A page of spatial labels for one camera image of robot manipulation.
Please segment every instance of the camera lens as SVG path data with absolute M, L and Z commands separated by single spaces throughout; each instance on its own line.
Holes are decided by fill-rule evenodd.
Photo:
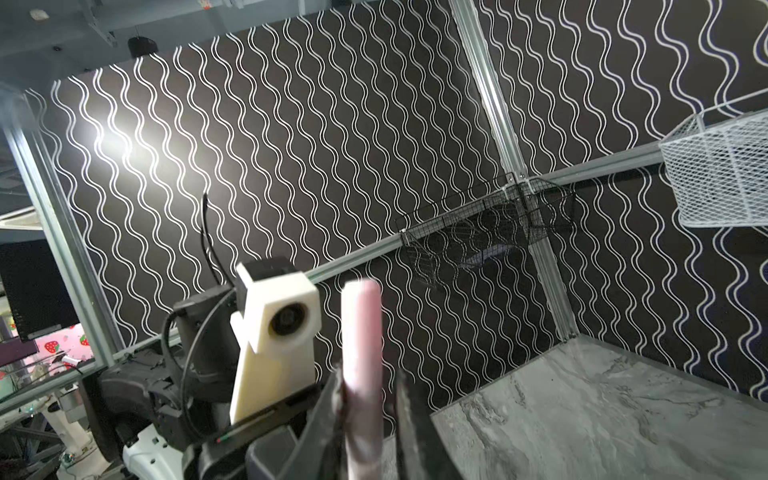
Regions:
M 272 317 L 272 330 L 279 336 L 296 332 L 304 322 L 304 305 L 291 303 L 285 305 Z

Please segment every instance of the gray marble surface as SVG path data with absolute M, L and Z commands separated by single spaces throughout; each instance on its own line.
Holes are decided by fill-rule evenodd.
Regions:
M 466 480 L 768 478 L 768 411 L 581 337 L 432 419 Z

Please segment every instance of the pink marker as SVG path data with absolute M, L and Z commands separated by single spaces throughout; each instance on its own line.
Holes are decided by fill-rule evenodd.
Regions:
M 382 475 L 382 296 L 374 280 L 347 282 L 341 292 L 346 387 L 347 472 L 350 480 Z

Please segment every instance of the white wire basket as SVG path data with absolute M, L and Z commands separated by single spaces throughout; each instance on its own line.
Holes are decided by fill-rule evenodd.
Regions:
M 659 143 L 685 227 L 768 225 L 768 109 L 707 126 L 704 115 L 765 90 L 693 114 Z

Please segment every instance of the wavy patterned wallpaper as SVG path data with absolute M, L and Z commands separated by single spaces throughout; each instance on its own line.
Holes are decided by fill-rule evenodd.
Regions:
M 551 243 L 579 330 L 768 401 L 768 228 L 682 227 L 658 165 L 576 187 Z
M 127 344 L 214 284 L 204 191 L 225 267 L 285 255 L 308 270 L 501 173 L 437 1 L 292 18 L 28 96 Z
M 558 342 L 533 259 L 525 250 L 427 289 L 403 249 L 318 284 L 323 328 L 315 340 L 318 377 L 341 360 L 340 299 L 347 280 L 370 277 L 384 307 L 385 434 L 394 428 L 394 374 L 403 368 L 422 386 L 432 411 L 550 349 Z
M 766 0 L 475 4 L 535 174 L 658 140 L 695 111 L 768 86 Z

